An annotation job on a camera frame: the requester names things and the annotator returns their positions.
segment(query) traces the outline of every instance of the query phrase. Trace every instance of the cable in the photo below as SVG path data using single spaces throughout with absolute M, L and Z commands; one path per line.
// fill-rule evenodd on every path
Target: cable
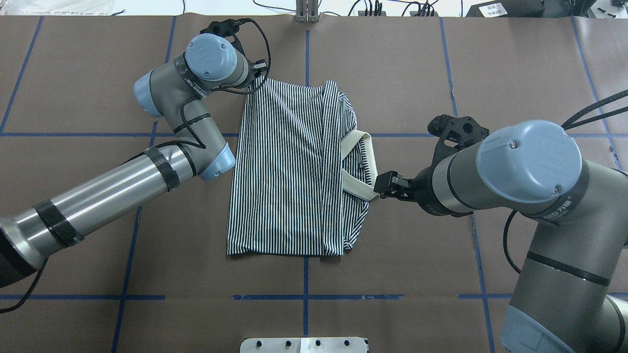
M 24 305 L 24 303 L 26 303 L 26 300 L 28 299 L 28 297 L 30 297 L 33 290 L 35 290 L 35 286 L 37 285 L 37 282 L 39 282 L 39 279 L 41 278 L 41 274 L 43 273 L 44 267 L 46 267 L 46 263 L 48 263 L 48 258 L 46 258 L 43 261 L 43 264 L 41 264 L 41 268 L 39 269 L 39 271 L 37 271 L 37 275 L 35 276 L 35 279 L 33 280 L 33 284 L 31 284 L 31 286 L 28 288 L 28 290 L 26 291 L 26 294 L 24 294 L 22 299 L 20 299 L 19 302 L 13 305 L 12 307 L 0 309 L 0 314 L 12 312 L 13 310 L 19 309 L 22 305 Z
M 253 0 L 253 3 L 257 6 L 261 6 L 263 8 L 267 8 L 267 9 L 277 9 L 277 10 L 286 10 L 286 11 L 290 11 L 290 12 L 296 12 L 296 10 L 290 10 L 290 9 L 286 9 L 286 8 L 277 8 L 275 6 L 268 6 L 268 5 L 262 5 L 260 3 L 258 3 L 257 1 Z
M 613 115 L 618 115 L 618 114 L 621 114 L 623 112 L 628 112 L 628 107 L 623 107 L 623 108 L 620 108 L 620 109 L 616 109 L 616 110 L 614 110 L 612 112 L 608 112 L 608 113 L 600 114 L 598 116 L 590 117 L 588 119 L 584 119 L 583 121 L 574 122 L 573 124 L 567 126 L 564 129 L 565 130 L 569 130 L 569 129 L 577 128 L 578 126 L 582 126 L 582 125 L 588 124 L 590 122 L 602 120 L 602 119 L 604 119 L 606 117 L 610 117 L 610 116 L 613 116 Z
M 349 14 L 347 14 L 347 16 L 351 16 L 351 12 L 353 12 L 353 9 L 355 9 L 355 5 L 357 5 L 361 0 L 356 0 L 353 4 L 353 6 L 351 6 L 351 10 L 349 10 Z
M 403 17 L 403 15 L 406 14 L 406 11 L 408 10 L 410 5 L 412 5 L 412 4 L 417 4 L 419 6 L 419 11 L 421 11 L 421 4 L 418 1 L 412 1 L 412 2 L 408 3 L 408 5 L 406 6 L 405 9 L 403 9 L 403 12 L 401 13 L 401 17 Z
M 510 228 L 510 223 L 514 218 L 514 215 L 517 214 L 517 211 L 513 210 L 511 214 L 508 216 L 506 220 L 506 224 L 504 225 L 504 255 L 506 256 L 506 260 L 511 265 L 512 269 L 515 270 L 516 273 L 521 274 L 521 270 L 514 264 L 512 258 L 510 257 L 510 253 L 508 253 L 508 228 Z
M 588 106 L 588 107 L 582 109 L 581 111 L 577 112 L 576 114 L 574 114 L 569 119 L 567 119 L 567 121 L 565 121 L 561 125 L 561 127 L 563 129 L 568 129 L 568 128 L 570 128 L 570 126 L 574 122 L 576 122 L 579 118 L 587 115 L 589 112 L 592 112 L 592 111 L 598 109 L 599 107 L 605 106 L 608 103 L 614 102 L 614 101 L 616 101 L 618 99 L 621 99 L 621 98 L 624 98 L 626 96 L 628 96 L 628 89 L 627 90 L 623 90 L 623 91 L 621 91 L 619 93 L 616 93 L 614 95 L 611 95 L 610 97 L 606 97 L 606 98 L 604 98 L 604 99 L 602 99 L 602 100 L 600 100 L 598 102 L 595 102 L 595 103 L 591 104 L 590 106 Z
M 266 34 L 262 30 L 262 28 L 259 26 L 259 24 L 257 22 L 255 22 L 255 20 L 252 19 L 252 18 L 241 18 L 238 21 L 241 21 L 242 23 L 250 22 L 250 23 L 254 24 L 255 27 L 257 27 L 257 30 L 259 31 L 259 33 L 264 38 L 264 43 L 266 44 L 266 53 L 268 55 L 268 65 L 266 67 L 266 72 L 264 73 L 264 79 L 262 80 L 262 82 L 260 82 L 260 84 L 257 87 L 255 87 L 254 89 L 249 90 L 247 92 L 238 92 L 236 90 L 230 90 L 230 89 L 225 89 L 225 88 L 212 89 L 211 90 L 212 92 L 224 91 L 224 92 L 229 92 L 229 93 L 233 93 L 233 94 L 240 94 L 240 95 L 251 94 L 251 93 L 259 90 L 264 85 L 264 83 L 266 83 L 266 80 L 268 79 L 268 74 L 271 71 L 271 46 L 270 46 L 270 44 L 268 44 L 268 38 L 266 37 Z

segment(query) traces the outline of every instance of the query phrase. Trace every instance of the label sticker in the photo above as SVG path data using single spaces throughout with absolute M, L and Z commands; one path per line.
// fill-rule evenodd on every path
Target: label sticker
M 504 9 L 504 5 L 502 3 L 495 3 L 486 6 L 479 7 L 480 12 L 484 15 L 484 17 L 498 17 L 508 14 L 506 9 Z

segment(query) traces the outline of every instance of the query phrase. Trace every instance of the metal base plate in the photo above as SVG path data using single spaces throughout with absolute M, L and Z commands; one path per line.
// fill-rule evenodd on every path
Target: metal base plate
M 245 339 L 240 353 L 368 353 L 369 341 L 360 337 L 298 337 Z

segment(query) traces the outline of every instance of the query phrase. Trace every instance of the black tape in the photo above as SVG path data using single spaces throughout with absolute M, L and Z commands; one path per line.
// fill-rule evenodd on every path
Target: black tape
M 180 181 L 176 171 L 170 165 L 166 156 L 163 155 L 156 147 L 146 148 L 143 153 L 153 161 L 157 170 L 161 173 L 163 181 L 166 182 L 168 191 L 172 191 L 179 187 Z
M 194 124 L 194 123 L 196 123 L 196 122 L 199 122 L 199 121 L 201 121 L 201 120 L 205 119 L 206 117 L 211 117 L 211 114 L 209 114 L 209 113 L 207 113 L 207 114 L 203 114 L 203 115 L 201 115 L 201 116 L 197 116 L 197 117 L 195 117 L 195 118 L 194 118 L 194 119 L 192 119 L 192 120 L 188 120 L 188 125 L 187 125 L 187 126 L 190 126 L 190 125 L 192 125 L 192 124 Z M 178 133 L 179 131 L 181 131 L 181 130 L 183 130 L 183 129 L 187 128 L 187 126 L 186 126 L 185 124 L 181 124 L 181 125 L 177 126 L 174 130 L 172 130 L 172 132 L 174 132 L 174 133 L 176 134 L 176 133 Z
M 589 167 L 586 160 L 582 160 L 582 171 L 580 172 L 580 178 L 576 185 L 571 188 L 568 192 L 564 193 L 561 197 L 559 197 L 556 202 L 552 204 L 545 211 L 528 215 L 524 214 L 524 216 L 547 224 L 556 225 L 556 221 L 568 215 L 571 211 L 573 211 L 582 198 L 585 196 L 587 192 L 587 187 L 589 183 Z
M 188 84 L 192 90 L 194 90 L 197 96 L 201 99 L 208 96 L 202 81 L 190 70 L 187 62 L 185 62 L 185 53 L 175 58 L 175 68 L 179 73 L 179 76 L 181 76 L 183 81 L 185 81 L 185 83 Z
M 624 345 L 624 340 L 626 337 L 626 322 L 624 320 L 624 315 L 622 314 L 622 311 L 619 310 L 617 304 L 615 304 L 615 301 L 611 299 L 608 295 L 606 296 L 606 300 L 608 300 L 610 304 L 615 308 L 615 311 L 617 312 L 617 318 L 619 319 L 619 340 L 617 341 L 615 349 L 613 349 L 613 353 L 619 353 L 619 350 Z
M 85 239 L 76 228 L 68 222 L 57 206 L 50 200 L 44 200 L 33 208 L 37 211 L 41 221 L 46 225 L 50 234 L 61 244 L 73 246 Z
M 20 277 L 18 273 L 11 271 L 11 268 L 6 264 L 0 264 L 0 268 L 3 269 L 3 273 L 0 273 L 1 286 L 10 285 L 35 273 L 35 269 L 18 254 L 2 229 L 0 229 L 0 254 L 4 256 L 11 268 L 22 275 Z
M 588 271 L 585 271 L 583 269 L 580 268 L 576 268 L 573 266 L 570 266 L 568 264 L 564 264 L 560 261 L 556 261 L 554 259 L 550 259 L 547 258 L 543 255 L 539 255 L 536 253 L 533 253 L 532 251 L 528 251 L 528 259 L 536 261 L 538 263 L 541 263 L 543 265 L 549 266 L 551 268 L 555 268 L 558 269 L 562 272 L 566 272 L 568 274 L 572 274 L 573 276 L 582 278 L 583 280 L 587 280 L 590 282 L 595 283 L 596 285 L 600 285 L 600 286 L 605 286 L 608 287 L 610 285 L 610 280 L 608 278 L 604 278 L 602 276 L 598 276 L 595 273 L 591 273 Z

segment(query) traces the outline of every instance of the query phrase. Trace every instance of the metal bracket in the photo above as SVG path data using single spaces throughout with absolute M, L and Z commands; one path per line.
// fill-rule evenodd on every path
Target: metal bracket
M 318 22 L 318 0 L 296 0 L 297 22 Z
M 246 339 L 240 353 L 369 353 L 369 340 L 360 337 L 298 337 Z

